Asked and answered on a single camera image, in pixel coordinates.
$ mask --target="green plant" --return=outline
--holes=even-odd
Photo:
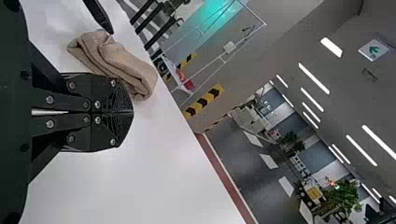
[[[297,141],[297,134],[295,134],[294,132],[288,132],[281,140],[280,143],[281,144],[292,144],[295,143]]]
[[[304,150],[305,150],[305,144],[303,141],[300,140],[300,141],[297,141],[296,143],[294,143],[293,151],[302,152]]]
[[[362,205],[359,204],[358,184],[356,182],[337,183],[334,188],[323,192],[327,201],[325,207],[335,208],[346,214],[347,217],[352,213],[352,209],[361,212]]]

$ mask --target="ceiling light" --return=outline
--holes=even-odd
[[[371,131],[371,129],[369,129],[369,127],[367,127],[366,125],[361,126],[363,128],[364,131],[366,131],[370,137],[372,137],[382,148],[384,148],[388,154],[394,159],[396,160],[396,153],[390,148],[388,147],[387,144],[385,144],[373,131]]]
[[[286,97],[284,94],[282,94],[282,96],[283,96],[283,99],[285,99],[286,102],[288,102],[288,104],[289,104],[292,108],[294,108],[294,105],[291,103],[291,101],[288,99],[288,97]]]
[[[309,122],[312,123],[312,125],[316,128],[319,129],[319,126],[305,113],[303,112],[304,116],[309,120]]]
[[[308,71],[301,63],[298,63],[298,66],[300,67],[303,72],[312,79],[312,81],[315,82],[326,94],[330,94],[329,89],[327,89],[311,72]]]
[[[344,164],[344,161],[337,155],[337,153],[334,152],[334,150],[329,147],[330,152],[341,162]]]
[[[375,197],[375,195],[369,189],[367,189],[367,187],[363,183],[361,183],[361,186],[367,191],[367,193],[369,193],[374,198],[374,200],[377,203],[379,203],[379,200]]]
[[[343,157],[343,159],[346,161],[346,163],[350,164],[350,160],[346,157],[346,155],[344,155],[344,153],[335,144],[332,144],[332,147],[334,147],[334,149],[338,152],[338,154],[340,154]]]
[[[285,85],[286,88],[289,87],[288,83],[286,83],[285,80],[283,80],[282,77],[280,77],[279,75],[276,75],[276,77],[277,77],[277,79],[279,79],[279,81],[280,81],[283,85]]]
[[[314,117],[314,119],[320,123],[320,118],[314,113],[314,111],[312,111],[311,108],[309,108],[309,106],[306,105],[304,102],[303,102],[303,106],[312,115],[312,117]]]
[[[378,191],[376,191],[375,188],[372,188],[372,190],[373,190],[373,192],[376,194],[376,196],[377,196],[378,198],[382,198],[382,195],[379,194]]]
[[[361,146],[359,146],[355,140],[353,140],[353,138],[351,138],[349,135],[346,135],[347,140],[349,140],[350,143],[352,143],[352,145],[358,149],[358,151],[373,165],[373,166],[378,166],[378,164],[376,164],[376,162],[369,156],[369,154],[367,154],[367,152],[365,152],[363,150],[363,148],[361,148]]]
[[[393,197],[390,196],[390,195],[389,195],[389,198],[390,198],[394,203],[396,203],[396,199],[395,199],[395,198],[393,198]]]
[[[301,91],[320,110],[320,112],[324,112],[323,107],[314,99],[314,97],[312,97],[304,88],[301,88]]]
[[[343,56],[343,51],[338,48],[330,39],[327,37],[324,37],[322,40],[320,40],[320,43],[324,45],[327,49],[329,49],[333,54],[335,54],[338,58],[341,58]]]

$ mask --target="black chair leg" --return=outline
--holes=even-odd
[[[145,50],[148,50],[151,48],[152,45],[154,45],[155,42],[157,42],[158,39],[160,39],[160,37],[165,34],[165,32],[167,30],[169,30],[169,28],[171,28],[171,26],[173,26],[176,23],[176,19],[174,17],[171,17],[171,19],[169,19],[169,21],[161,28],[161,30],[159,32],[157,32],[157,34],[155,34],[149,41],[148,43],[145,45]]]
[[[143,29],[151,22],[154,17],[156,17],[163,10],[164,3],[160,3],[149,15],[148,17],[136,28],[136,33],[140,34]]]
[[[145,5],[143,5],[137,12],[134,14],[134,16],[129,20],[131,25],[134,25],[137,20],[149,9],[149,7],[155,2],[155,0],[148,0]]]

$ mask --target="folded fabric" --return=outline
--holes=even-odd
[[[120,77],[136,100],[147,100],[157,84],[156,69],[136,58],[104,30],[74,39],[67,51],[97,75]]]

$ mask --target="green exit sign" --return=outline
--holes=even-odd
[[[370,62],[374,62],[378,58],[390,51],[390,47],[374,39],[361,47],[359,53],[366,57]]]

